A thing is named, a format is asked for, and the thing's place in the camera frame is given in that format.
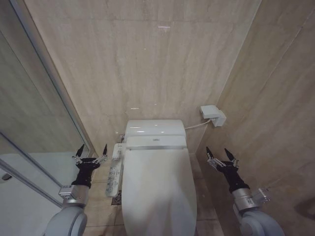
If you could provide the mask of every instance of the toilet lid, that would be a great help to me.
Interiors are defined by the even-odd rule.
[[[122,209],[128,236],[193,236],[197,206],[188,150],[127,150]]]

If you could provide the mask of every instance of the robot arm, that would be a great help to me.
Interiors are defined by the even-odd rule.
[[[84,145],[76,155],[76,166],[79,168],[77,178],[71,185],[63,186],[59,195],[63,198],[62,210],[49,221],[45,236],[82,236],[87,216],[84,207],[88,202],[93,170],[99,168],[107,160],[107,145],[100,158],[81,158]]]
[[[261,205],[270,200],[267,190],[259,188],[254,194],[250,187],[241,179],[237,171],[238,160],[226,148],[225,153],[230,161],[220,161],[206,147],[208,163],[224,174],[229,191],[234,197],[233,210],[240,222],[244,236],[284,236],[280,225],[269,215],[259,210]]]

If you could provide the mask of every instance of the toilet tank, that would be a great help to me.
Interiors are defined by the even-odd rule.
[[[180,119],[129,120],[124,142],[130,150],[187,148]]]
[[[184,136],[186,132],[180,119],[137,119],[129,120],[125,140],[132,136]]]

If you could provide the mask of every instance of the bathroom stall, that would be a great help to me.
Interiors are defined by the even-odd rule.
[[[94,153],[48,53],[17,2],[0,2],[0,229],[41,236],[60,211],[72,158]]]

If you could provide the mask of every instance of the floor drain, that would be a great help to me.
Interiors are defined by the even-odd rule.
[[[112,205],[121,205],[122,204],[122,191],[118,191],[118,195],[112,198]]]

